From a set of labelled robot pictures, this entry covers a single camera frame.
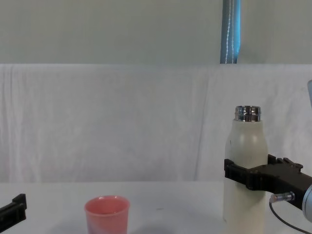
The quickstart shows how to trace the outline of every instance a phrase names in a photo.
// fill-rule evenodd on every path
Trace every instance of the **black bracket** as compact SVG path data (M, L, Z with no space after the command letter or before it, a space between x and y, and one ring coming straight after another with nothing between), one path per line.
M26 219L26 195L20 194L12 203L0 208L0 233Z
M274 194L293 192L295 200L289 201L302 210L302 201L312 185L312 177L301 172L303 166L288 158L268 155L268 164L254 168L237 166L229 159L224 160L225 177L246 185L249 190L267 191Z

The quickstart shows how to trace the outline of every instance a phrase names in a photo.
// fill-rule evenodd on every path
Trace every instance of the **plastic cup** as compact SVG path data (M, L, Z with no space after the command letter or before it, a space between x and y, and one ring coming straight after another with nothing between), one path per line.
M100 196L88 201L86 212L89 234L127 234L130 202L121 196Z

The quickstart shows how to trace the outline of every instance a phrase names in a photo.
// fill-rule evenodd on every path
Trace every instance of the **black cable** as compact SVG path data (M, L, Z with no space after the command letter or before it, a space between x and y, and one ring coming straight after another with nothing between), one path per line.
M291 227L291 228L293 228L293 229L295 229L295 230L297 230L297 231L300 231L300 232L302 232L302 233L305 233L305 234L312 234L312 233L309 233L309 232L307 232L307 231L305 231L305 230L302 230L302 229L300 229L300 228L298 228L298 227L295 227L294 225L291 225L290 223L288 223L288 222L286 222L285 220L283 220L283 219L275 212L275 210L273 209L273 206L272 206L272 203L271 203L271 202L269 202L269 207L270 207L270 210L272 211L273 215L275 215L275 217L278 218L278 220L281 221L282 223L284 223L284 224L286 224L287 226L289 226L289 227Z

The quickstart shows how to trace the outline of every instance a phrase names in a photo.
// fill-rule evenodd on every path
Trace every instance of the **white water bottle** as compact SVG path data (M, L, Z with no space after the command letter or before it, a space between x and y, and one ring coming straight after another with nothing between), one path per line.
M235 119L225 146L225 158L245 168L267 164L268 146L260 117L260 107L236 107ZM223 198L226 234L264 233L264 191L250 191L245 185L225 178Z

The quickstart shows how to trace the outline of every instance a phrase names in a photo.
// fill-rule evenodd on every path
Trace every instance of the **table surface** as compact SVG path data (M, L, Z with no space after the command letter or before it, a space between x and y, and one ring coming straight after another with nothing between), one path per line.
M86 234L83 206L99 195L121 195L130 200L128 234L220 234L221 182L105 182L0 184L0 205L26 193L27 219L6 234ZM274 207L293 225L312 230L302 212L280 202ZM266 234L296 234L267 207Z

